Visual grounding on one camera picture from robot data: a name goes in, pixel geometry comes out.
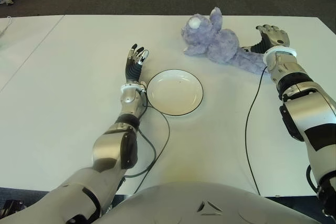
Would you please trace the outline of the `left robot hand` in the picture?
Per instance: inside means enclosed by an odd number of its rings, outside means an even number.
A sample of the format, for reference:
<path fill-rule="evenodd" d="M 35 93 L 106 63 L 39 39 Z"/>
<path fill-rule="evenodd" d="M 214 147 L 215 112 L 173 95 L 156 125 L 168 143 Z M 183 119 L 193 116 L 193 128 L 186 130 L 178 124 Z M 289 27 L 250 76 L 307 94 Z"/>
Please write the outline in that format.
<path fill-rule="evenodd" d="M 126 82 L 139 82 L 142 67 L 149 55 L 149 51 L 144 47 L 138 47 L 134 44 L 127 55 L 125 65 L 125 79 Z"/>

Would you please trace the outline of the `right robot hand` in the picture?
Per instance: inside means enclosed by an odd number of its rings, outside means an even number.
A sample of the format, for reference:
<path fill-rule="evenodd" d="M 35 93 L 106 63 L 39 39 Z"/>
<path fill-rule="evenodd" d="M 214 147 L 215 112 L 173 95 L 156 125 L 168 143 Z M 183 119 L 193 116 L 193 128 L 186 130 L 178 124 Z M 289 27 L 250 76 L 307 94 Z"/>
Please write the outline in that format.
<path fill-rule="evenodd" d="M 274 46 L 290 46 L 288 34 L 277 26 L 259 25 L 256 29 L 260 32 L 261 41 L 253 46 L 242 47 L 244 52 L 264 54 Z"/>

